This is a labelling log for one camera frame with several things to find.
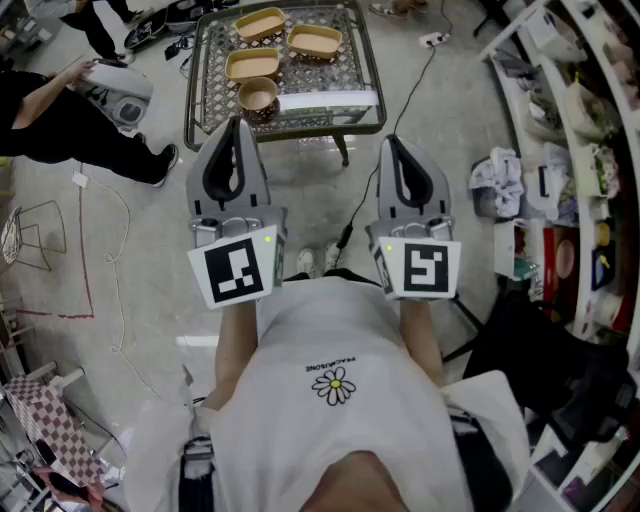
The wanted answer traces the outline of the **checkered table cloth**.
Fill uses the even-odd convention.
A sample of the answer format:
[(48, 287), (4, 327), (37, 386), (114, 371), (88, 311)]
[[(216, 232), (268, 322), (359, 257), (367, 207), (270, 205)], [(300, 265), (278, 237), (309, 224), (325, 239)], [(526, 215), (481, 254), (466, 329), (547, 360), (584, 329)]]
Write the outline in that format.
[(42, 458), (49, 467), (79, 487), (100, 482), (102, 466), (91, 455), (55, 387), (17, 376), (7, 383), (5, 392), (28, 439), (48, 447)]

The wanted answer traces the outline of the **white printed shopping bag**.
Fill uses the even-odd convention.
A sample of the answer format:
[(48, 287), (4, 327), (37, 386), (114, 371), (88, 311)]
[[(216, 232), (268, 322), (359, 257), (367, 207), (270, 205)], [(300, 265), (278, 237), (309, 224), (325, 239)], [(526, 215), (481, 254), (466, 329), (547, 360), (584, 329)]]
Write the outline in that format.
[(522, 177), (529, 208), (547, 221), (559, 221), (561, 196), (572, 177), (569, 151), (544, 142), (541, 153), (523, 164)]

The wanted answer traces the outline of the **red box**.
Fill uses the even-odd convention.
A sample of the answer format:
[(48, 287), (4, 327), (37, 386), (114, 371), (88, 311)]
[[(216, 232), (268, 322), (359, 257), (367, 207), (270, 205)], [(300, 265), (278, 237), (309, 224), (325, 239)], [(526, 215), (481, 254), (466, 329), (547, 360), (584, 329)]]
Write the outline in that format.
[(543, 229), (543, 301), (553, 310), (553, 320), (572, 320), (575, 316), (579, 285), (580, 237), (574, 227)]

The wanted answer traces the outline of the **black equipment bag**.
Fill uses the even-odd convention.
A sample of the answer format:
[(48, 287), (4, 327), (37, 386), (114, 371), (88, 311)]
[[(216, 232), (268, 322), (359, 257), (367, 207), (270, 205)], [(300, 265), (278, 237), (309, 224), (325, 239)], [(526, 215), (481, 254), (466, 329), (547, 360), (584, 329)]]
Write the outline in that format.
[(175, 0), (166, 7), (165, 26), (172, 33), (184, 33), (193, 29), (203, 14), (197, 0)]

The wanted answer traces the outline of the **person's black trousers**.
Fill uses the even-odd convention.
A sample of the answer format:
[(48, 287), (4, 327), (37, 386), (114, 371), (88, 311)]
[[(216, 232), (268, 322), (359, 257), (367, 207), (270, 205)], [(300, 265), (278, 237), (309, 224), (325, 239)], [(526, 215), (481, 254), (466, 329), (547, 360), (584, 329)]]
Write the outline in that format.
[(300, 283), (306, 291), (322, 291), (324, 293), (351, 289), (382, 290), (379, 283), (346, 268), (329, 270), (320, 277), (314, 277), (308, 272), (299, 272), (283, 280), (283, 285), (293, 285), (294, 283)]

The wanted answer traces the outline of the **crumpled white plastic bag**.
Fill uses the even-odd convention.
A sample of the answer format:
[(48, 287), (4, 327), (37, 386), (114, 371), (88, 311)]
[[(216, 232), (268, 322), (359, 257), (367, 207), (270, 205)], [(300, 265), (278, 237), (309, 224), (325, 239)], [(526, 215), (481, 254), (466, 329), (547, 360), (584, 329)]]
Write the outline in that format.
[(513, 149), (493, 148), (472, 165), (469, 190), (478, 217), (492, 220), (519, 215), (524, 194), (521, 160)]

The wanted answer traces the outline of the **person's right forearm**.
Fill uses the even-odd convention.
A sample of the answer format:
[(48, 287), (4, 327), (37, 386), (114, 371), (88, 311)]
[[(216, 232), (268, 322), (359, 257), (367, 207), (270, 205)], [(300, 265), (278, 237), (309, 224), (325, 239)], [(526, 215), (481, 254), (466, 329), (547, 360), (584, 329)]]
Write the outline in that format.
[(401, 300), (400, 332), (410, 357), (436, 386), (443, 387), (446, 384), (444, 365), (429, 304)]

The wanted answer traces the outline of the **person's left forearm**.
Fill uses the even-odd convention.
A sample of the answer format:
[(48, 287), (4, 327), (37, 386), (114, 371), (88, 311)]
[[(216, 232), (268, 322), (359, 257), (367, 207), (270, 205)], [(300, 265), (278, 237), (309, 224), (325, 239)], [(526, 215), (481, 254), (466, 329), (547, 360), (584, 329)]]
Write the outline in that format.
[(215, 359), (214, 410), (220, 410), (231, 399), (257, 345), (256, 303), (251, 301), (225, 307)]

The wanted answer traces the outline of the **person's white flower-print t-shirt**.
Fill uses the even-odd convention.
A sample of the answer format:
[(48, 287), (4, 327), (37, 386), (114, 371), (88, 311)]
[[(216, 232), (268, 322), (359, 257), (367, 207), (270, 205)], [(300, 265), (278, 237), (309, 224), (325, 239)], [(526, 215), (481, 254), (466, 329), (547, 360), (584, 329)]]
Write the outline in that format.
[(130, 512), (306, 512), (327, 468), (372, 452), (409, 512), (503, 512), (530, 465), (505, 375), (436, 386), (410, 357), (400, 302), (283, 285), (256, 303), (257, 349), (231, 399), (142, 411)]

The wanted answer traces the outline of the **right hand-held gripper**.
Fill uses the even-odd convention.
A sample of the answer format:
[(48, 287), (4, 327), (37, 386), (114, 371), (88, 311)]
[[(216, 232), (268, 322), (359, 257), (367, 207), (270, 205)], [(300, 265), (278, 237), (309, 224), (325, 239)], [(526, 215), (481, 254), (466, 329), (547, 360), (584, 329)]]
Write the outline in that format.
[(388, 300), (439, 300), (456, 295), (461, 243), (453, 239), (449, 184), (426, 151), (388, 135), (380, 149), (378, 220), (369, 248)]

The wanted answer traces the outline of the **white shelf unit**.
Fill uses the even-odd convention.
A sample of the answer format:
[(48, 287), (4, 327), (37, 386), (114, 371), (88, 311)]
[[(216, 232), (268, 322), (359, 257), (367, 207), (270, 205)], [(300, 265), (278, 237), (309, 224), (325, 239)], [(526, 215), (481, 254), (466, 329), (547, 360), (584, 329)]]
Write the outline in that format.
[[(496, 72), (523, 164), (544, 142), (570, 153), (559, 221), (529, 208), (494, 230), (494, 268), (543, 300), (543, 229), (579, 229), (576, 338), (621, 347), (640, 398), (640, 0), (482, 0), (501, 32), (480, 59)], [(554, 61), (536, 49), (528, 18), (546, 8), (579, 36), (588, 59)]]

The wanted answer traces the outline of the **white cardboard box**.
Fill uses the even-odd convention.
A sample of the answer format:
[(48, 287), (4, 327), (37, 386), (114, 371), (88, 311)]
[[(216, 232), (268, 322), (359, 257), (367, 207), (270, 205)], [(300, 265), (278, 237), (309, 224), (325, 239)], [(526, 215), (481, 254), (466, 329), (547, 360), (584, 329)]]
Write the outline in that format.
[(526, 28), (536, 49), (548, 58), (560, 63), (588, 59), (580, 36), (552, 11), (539, 8), (528, 18)]

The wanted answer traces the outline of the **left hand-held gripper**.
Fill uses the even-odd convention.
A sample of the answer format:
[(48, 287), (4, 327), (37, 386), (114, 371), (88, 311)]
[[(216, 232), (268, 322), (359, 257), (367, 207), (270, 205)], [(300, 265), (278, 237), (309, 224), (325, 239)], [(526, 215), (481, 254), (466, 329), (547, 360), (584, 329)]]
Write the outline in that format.
[(209, 309), (258, 300), (282, 285), (287, 210), (267, 206), (266, 171), (244, 118), (232, 117), (202, 144), (186, 193), (194, 217), (243, 208), (190, 221), (188, 257)]

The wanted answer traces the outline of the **round brown paper bowl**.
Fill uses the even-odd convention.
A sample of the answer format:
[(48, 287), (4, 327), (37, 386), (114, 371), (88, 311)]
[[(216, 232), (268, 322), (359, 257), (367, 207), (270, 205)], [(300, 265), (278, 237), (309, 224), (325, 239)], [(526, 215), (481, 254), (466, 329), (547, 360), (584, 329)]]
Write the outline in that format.
[(247, 111), (259, 111), (269, 107), (277, 98), (276, 83), (267, 77), (254, 77), (245, 81), (238, 89), (239, 105)]

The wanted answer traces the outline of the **person's neck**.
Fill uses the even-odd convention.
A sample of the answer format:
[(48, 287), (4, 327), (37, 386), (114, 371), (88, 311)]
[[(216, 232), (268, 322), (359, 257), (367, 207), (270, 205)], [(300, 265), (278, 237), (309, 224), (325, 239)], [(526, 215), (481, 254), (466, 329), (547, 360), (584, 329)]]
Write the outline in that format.
[(409, 512), (389, 472), (372, 452), (353, 452), (330, 465), (306, 512)]

